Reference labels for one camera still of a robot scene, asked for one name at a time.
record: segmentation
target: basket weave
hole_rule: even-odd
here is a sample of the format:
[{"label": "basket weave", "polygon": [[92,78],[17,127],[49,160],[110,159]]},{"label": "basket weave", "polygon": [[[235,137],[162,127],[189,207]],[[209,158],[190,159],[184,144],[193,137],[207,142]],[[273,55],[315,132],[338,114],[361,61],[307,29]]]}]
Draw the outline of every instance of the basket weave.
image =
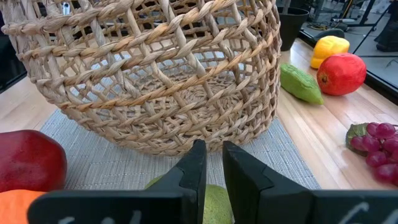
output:
[{"label": "basket weave", "polygon": [[0,9],[46,100],[121,146],[180,155],[204,139],[215,151],[257,137],[275,115],[275,0],[0,0]]}]

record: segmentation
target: grape bunch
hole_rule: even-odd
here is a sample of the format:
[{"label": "grape bunch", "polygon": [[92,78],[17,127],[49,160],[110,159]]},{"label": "grape bunch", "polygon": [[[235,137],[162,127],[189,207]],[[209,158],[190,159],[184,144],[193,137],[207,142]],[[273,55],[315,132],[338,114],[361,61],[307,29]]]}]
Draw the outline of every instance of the grape bunch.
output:
[{"label": "grape bunch", "polygon": [[368,134],[355,136],[351,146],[368,153],[366,164],[373,168],[374,177],[381,182],[398,185],[398,133],[389,123],[369,123]]}]

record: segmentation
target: wooden countertop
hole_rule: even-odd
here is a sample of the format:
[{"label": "wooden countertop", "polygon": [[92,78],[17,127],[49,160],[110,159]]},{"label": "wooden countertop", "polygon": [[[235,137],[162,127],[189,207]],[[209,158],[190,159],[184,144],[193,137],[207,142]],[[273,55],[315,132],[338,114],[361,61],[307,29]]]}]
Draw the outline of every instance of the wooden countertop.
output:
[{"label": "wooden countertop", "polygon": [[[316,75],[310,68],[312,48],[297,39],[282,62]],[[309,105],[280,91],[277,115],[303,159],[324,189],[394,189],[373,180],[362,157],[345,148],[351,123],[390,122],[398,124],[398,106],[363,85],[345,96],[323,96],[322,106]],[[0,132],[40,129],[56,106],[24,78],[0,94]]]}]

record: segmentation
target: green pear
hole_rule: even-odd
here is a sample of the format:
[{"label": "green pear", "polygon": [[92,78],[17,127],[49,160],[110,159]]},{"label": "green pear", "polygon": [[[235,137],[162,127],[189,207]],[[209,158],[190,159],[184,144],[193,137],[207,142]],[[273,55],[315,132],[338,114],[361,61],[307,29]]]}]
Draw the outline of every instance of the green pear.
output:
[{"label": "green pear", "polygon": [[[156,183],[161,176],[151,180],[145,189]],[[206,184],[203,224],[232,224],[232,208],[225,188]]]}]

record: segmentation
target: orange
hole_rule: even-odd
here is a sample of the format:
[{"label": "orange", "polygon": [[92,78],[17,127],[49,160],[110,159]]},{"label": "orange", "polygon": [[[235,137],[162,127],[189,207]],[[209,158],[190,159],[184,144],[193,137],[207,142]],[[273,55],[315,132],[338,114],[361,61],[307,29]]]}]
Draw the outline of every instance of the orange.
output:
[{"label": "orange", "polygon": [[0,193],[0,223],[28,224],[29,205],[45,192],[9,190]]}]

